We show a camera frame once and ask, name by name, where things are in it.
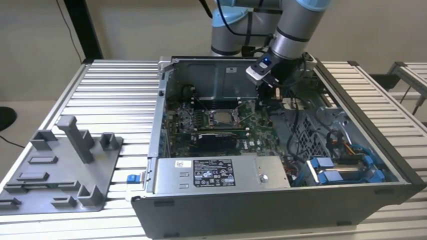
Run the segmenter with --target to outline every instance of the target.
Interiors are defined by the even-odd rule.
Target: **aluminum workbench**
[[[323,62],[390,143],[427,181],[427,129],[359,66]],[[0,240],[11,239],[145,239],[125,181],[147,167],[147,153],[157,94],[156,61],[96,60],[81,65],[40,130],[63,132],[56,121],[75,115],[80,129],[93,136],[115,132],[124,138],[107,203],[100,212],[0,216]],[[0,188],[28,153],[28,144]],[[210,236],[207,239],[407,240],[427,239],[427,190],[402,205],[383,207],[358,226]]]
[[[388,74],[398,77],[427,98],[427,63],[423,62],[395,62]]]

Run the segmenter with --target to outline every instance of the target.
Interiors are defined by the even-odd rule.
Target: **white wall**
[[[55,0],[0,0],[0,101],[57,98],[79,65]]]
[[[199,1],[87,2],[105,58],[210,53],[211,20]],[[335,0],[308,50],[378,73],[394,61],[427,62],[426,9],[427,0]],[[0,32],[0,101],[57,98],[79,63],[55,0],[0,0]]]

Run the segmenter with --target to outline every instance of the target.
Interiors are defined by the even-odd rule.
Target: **blue clip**
[[[131,174],[127,176],[125,183],[127,184],[139,184],[141,182],[141,176]]]

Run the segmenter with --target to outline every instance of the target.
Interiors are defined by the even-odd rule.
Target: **motherboard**
[[[283,156],[267,112],[255,100],[195,99],[167,111],[171,157]]]

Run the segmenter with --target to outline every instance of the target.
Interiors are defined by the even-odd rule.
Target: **robotic arm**
[[[282,0],[283,13],[267,53],[246,70],[258,86],[280,83],[292,74],[288,69],[295,69],[330,3],[331,0]]]
[[[227,8],[228,14],[234,14],[234,18],[226,19],[224,16],[219,15],[219,11],[215,12],[214,23],[220,22],[227,25],[227,28],[224,28],[222,24],[212,24],[211,49],[215,56],[235,55],[239,53],[242,46],[247,44],[256,45],[263,42],[263,38],[259,36],[267,36],[267,34],[274,33],[267,52],[246,70],[248,79],[258,86],[259,94],[267,95],[268,98],[270,94],[266,94],[266,92],[275,92],[268,91],[268,89],[274,90],[274,87],[283,87],[283,82],[288,84],[287,79],[302,63],[302,54],[331,0],[216,1],[224,6],[223,8]],[[236,16],[236,13],[243,13],[239,11],[247,11],[244,7],[255,8],[251,21],[247,21],[243,15]],[[252,34],[244,37],[242,33],[244,33],[246,30]]]

